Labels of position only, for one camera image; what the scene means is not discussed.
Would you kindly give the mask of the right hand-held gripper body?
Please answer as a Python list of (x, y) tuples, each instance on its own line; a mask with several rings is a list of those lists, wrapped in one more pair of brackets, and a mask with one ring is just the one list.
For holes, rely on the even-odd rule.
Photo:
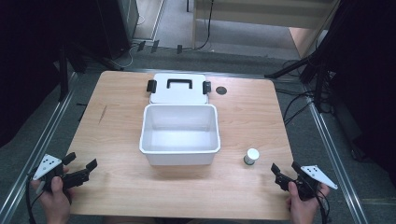
[(297, 186), (301, 200), (309, 200), (317, 195), (317, 188), (319, 184), (325, 184), (332, 189), (338, 189), (338, 186), (327, 177), (316, 165), (301, 166), (303, 173), (297, 175), (296, 179), (281, 173), (281, 176), (276, 176), (275, 183), (283, 190), (289, 190), (288, 183), (294, 182)]

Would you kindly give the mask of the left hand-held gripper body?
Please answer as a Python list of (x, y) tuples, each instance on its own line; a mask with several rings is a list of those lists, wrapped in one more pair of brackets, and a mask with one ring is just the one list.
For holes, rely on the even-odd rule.
[(85, 168), (74, 173), (66, 174), (64, 172), (62, 159), (55, 158), (50, 154), (45, 154), (39, 165), (35, 168), (33, 180), (39, 181), (37, 192), (51, 191), (51, 179), (59, 176), (64, 183), (64, 191), (73, 187), (81, 186), (89, 180), (90, 174), (85, 173)]

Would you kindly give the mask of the small white-capped bottle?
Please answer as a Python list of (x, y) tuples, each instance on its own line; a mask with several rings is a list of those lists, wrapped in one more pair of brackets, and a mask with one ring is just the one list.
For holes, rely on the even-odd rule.
[(244, 156), (244, 163), (246, 165), (253, 165), (259, 157), (259, 150), (256, 148), (250, 148), (247, 150), (247, 154)]

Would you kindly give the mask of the white plastic storage box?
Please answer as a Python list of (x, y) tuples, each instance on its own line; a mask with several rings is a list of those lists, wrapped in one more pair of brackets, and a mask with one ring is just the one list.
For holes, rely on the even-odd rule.
[(208, 165), (220, 150), (213, 105), (147, 105), (139, 149), (150, 165)]

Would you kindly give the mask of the person's right hand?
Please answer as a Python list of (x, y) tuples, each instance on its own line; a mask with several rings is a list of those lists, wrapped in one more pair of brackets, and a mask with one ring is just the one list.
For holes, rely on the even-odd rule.
[(294, 182), (288, 183), (289, 198), (286, 200), (290, 210), (291, 224), (313, 224), (316, 212), (319, 209), (319, 203), (316, 198), (302, 201), (299, 196), (297, 186)]

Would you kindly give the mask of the person's left hand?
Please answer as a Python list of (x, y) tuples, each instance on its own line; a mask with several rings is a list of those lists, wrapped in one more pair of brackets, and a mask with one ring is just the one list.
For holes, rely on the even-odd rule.
[(67, 224), (71, 203), (64, 194), (64, 183), (59, 176), (51, 179), (51, 191), (43, 191), (38, 198), (47, 224)]

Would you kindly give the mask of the black upright stand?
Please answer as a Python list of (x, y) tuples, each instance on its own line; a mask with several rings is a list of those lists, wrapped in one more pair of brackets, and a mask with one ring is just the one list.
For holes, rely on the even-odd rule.
[(60, 97), (59, 101), (63, 101), (68, 93), (68, 73), (67, 73), (67, 59), (64, 47), (60, 48), (59, 53), (59, 68), (60, 68)]

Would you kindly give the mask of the black tripod stand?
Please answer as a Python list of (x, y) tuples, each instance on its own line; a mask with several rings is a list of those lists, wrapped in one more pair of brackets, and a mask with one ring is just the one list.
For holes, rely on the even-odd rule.
[(328, 75), (328, 53), (330, 51), (331, 40), (325, 36), (318, 47), (308, 56), (300, 61), (293, 63), (273, 74), (265, 75), (266, 78), (276, 79), (287, 73), (297, 70), (304, 65), (304, 71), (300, 74), (300, 81), (309, 84), (313, 79), (316, 80), (314, 88), (314, 106), (319, 113), (324, 113), (323, 87), (325, 77)]

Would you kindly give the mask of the black curtain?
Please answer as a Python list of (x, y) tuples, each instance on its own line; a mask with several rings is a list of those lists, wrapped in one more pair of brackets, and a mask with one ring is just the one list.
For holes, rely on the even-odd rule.
[(396, 188), (396, 0), (341, 0), (321, 46), (356, 156)]
[(0, 0), (0, 147), (62, 80), (54, 63), (88, 0)]

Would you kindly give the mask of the dark cabinet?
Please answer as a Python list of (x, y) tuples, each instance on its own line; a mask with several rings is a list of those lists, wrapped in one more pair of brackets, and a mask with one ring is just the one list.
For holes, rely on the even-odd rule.
[(136, 0), (96, 0), (104, 28), (106, 54), (119, 58), (131, 48), (139, 19)]

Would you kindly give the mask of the metal floor rail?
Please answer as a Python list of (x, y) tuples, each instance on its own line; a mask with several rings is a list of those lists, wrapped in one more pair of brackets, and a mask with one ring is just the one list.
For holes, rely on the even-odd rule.
[(78, 79), (78, 73), (73, 72), (70, 78), (66, 81), (69, 85), (69, 92), (65, 95), (62, 101), (56, 101), (56, 106), (51, 111), (50, 118), (46, 123), (46, 126), (40, 133), (35, 145), (29, 151), (29, 155), (22, 165), (21, 171), (16, 175), (16, 180), (10, 187), (3, 204), (0, 204), (0, 224), (9, 224), (10, 220), (14, 216), (18, 205), (25, 195), (26, 184), (29, 182), (28, 174), (35, 168), (39, 163), (39, 160), (46, 153), (50, 140), (59, 126), (71, 98), (73, 97)]
[(306, 101), (308, 102), (311, 115), (316, 123), (319, 135), (335, 172), (338, 188), (343, 192), (344, 199), (346, 200), (347, 207), (355, 224), (369, 224), (364, 209), (362, 208), (361, 201), (342, 163), (324, 118), (316, 110), (314, 101), (311, 98), (307, 97)]

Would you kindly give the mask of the light wooden furniture frame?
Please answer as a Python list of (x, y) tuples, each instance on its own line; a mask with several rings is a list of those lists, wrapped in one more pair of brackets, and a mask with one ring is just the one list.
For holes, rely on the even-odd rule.
[(192, 40), (198, 20), (234, 21), (288, 27), (301, 58), (332, 22), (341, 0), (193, 0)]

